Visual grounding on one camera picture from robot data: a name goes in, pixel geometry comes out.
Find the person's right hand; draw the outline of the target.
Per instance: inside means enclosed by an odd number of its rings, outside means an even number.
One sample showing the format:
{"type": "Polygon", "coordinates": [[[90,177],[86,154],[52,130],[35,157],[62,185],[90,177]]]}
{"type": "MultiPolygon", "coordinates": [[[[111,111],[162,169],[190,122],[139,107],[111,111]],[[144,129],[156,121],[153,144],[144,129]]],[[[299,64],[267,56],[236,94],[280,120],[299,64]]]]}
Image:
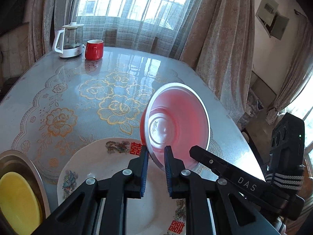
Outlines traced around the person's right hand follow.
{"type": "Polygon", "coordinates": [[[286,225],[281,220],[281,218],[277,218],[273,224],[273,227],[279,232],[280,235],[286,235],[286,225]]]}

